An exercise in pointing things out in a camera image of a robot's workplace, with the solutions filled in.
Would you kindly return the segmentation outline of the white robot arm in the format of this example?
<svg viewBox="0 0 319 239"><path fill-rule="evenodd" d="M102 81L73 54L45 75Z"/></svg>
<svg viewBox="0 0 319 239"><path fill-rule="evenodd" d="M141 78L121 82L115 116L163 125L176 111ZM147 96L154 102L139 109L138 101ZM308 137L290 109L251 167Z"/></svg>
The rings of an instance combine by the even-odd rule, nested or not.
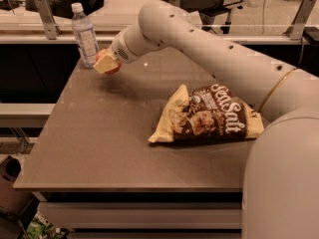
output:
<svg viewBox="0 0 319 239"><path fill-rule="evenodd" d="M102 71L165 47L208 70L270 122L254 142L243 179L243 239L319 239L319 79L194 27L163 1L99 52Z"/></svg>

